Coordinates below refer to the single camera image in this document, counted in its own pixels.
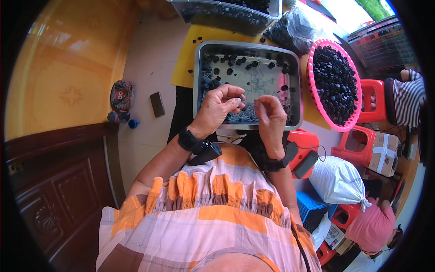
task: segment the pink plastic basket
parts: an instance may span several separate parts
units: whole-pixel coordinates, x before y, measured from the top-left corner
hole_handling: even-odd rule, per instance
[[[357,80],[356,81],[356,88],[357,88],[356,94],[358,95],[358,101],[355,101],[356,110],[350,116],[350,118],[346,121],[344,126],[338,126],[338,125],[334,124],[332,122],[332,120],[329,118],[328,114],[326,113],[325,109],[323,108],[323,105],[320,101],[320,97],[317,94],[316,82],[314,80],[314,73],[313,73],[314,50],[316,50],[316,48],[318,46],[321,46],[323,48],[323,47],[328,46],[328,45],[330,45],[332,49],[340,51],[340,53],[344,57],[348,58],[349,66],[354,69],[354,71],[355,71],[354,77]],[[361,113],[362,89],[361,89],[361,80],[359,78],[358,71],[356,70],[356,67],[355,67],[351,57],[349,56],[349,54],[340,45],[336,44],[335,42],[333,42],[331,40],[320,39],[320,40],[316,41],[315,43],[313,43],[313,46],[311,46],[311,49],[310,49],[310,55],[309,55],[308,64],[307,64],[307,78],[308,78],[308,87],[310,88],[311,98],[313,99],[314,104],[316,105],[317,109],[319,110],[319,112],[323,116],[323,118],[326,120],[328,125],[330,125],[331,128],[333,128],[339,132],[346,132],[346,131],[351,130],[355,126],[355,124],[359,118],[359,115]]]

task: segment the yellow mat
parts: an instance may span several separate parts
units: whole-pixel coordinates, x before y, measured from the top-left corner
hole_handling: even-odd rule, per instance
[[[188,71],[194,70],[195,50],[202,41],[230,40],[246,43],[266,44],[275,47],[277,46],[275,43],[272,43],[268,39],[266,39],[266,42],[261,43],[261,37],[262,35],[253,38],[220,28],[191,25],[186,39],[184,40],[183,46],[181,47],[180,55],[178,56],[178,61],[172,74],[171,84],[176,86],[193,88],[193,73],[190,74]],[[308,55],[301,58],[302,82],[304,90],[304,120],[319,127],[331,130],[331,127],[326,123],[324,118],[318,112],[309,94],[306,79],[307,61]]]

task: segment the stainless steel tray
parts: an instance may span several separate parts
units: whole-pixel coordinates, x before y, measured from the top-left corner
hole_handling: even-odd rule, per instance
[[[227,75],[226,71],[230,66],[228,62],[211,63],[212,70],[219,68],[221,83],[229,82],[231,85],[239,86],[245,89],[245,103],[253,103],[254,99],[264,94],[270,94],[278,97],[281,104],[289,104],[291,107],[291,120],[287,123],[284,130],[296,130],[302,125],[303,121],[303,104],[302,104],[302,75],[299,58],[292,51],[272,47],[262,44],[251,44],[233,41],[206,41],[201,43],[195,52],[195,71],[194,71],[194,89],[193,89],[193,117],[195,118],[199,111],[203,99],[203,92],[200,86],[203,83],[204,72],[202,65],[207,55],[215,54],[222,57],[224,54],[243,56],[247,62],[241,66],[232,67],[234,73]],[[270,62],[275,62],[280,58],[288,64],[289,73],[282,74],[281,67],[275,66],[273,69],[268,68]],[[260,64],[257,68],[247,71],[246,65],[252,61],[258,61]],[[281,91],[282,85],[288,85],[287,92]],[[295,92],[290,92],[290,88],[295,88]],[[228,122],[227,120],[219,127],[220,129],[241,129],[257,130],[258,122]]]

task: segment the blue plastic crate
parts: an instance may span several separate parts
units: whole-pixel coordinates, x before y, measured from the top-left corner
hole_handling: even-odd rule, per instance
[[[299,215],[301,216],[302,223],[305,222],[307,215],[312,210],[322,209],[328,207],[329,220],[337,209],[337,204],[329,204],[322,201],[316,191],[301,191],[296,192],[298,198]]]

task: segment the tiled wall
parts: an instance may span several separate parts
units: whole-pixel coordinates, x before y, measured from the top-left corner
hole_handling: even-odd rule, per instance
[[[51,0],[15,63],[5,139],[106,121],[140,13],[136,0]]]

